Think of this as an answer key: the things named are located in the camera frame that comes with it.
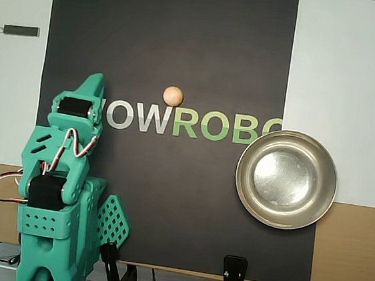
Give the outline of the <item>teal gripper with motor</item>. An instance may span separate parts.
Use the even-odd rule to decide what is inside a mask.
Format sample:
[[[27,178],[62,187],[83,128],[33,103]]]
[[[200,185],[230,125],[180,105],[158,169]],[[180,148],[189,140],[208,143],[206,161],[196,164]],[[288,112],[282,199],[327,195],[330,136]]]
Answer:
[[[47,116],[50,126],[76,129],[79,136],[100,136],[104,82],[104,74],[94,73],[76,90],[62,91],[55,96]]]

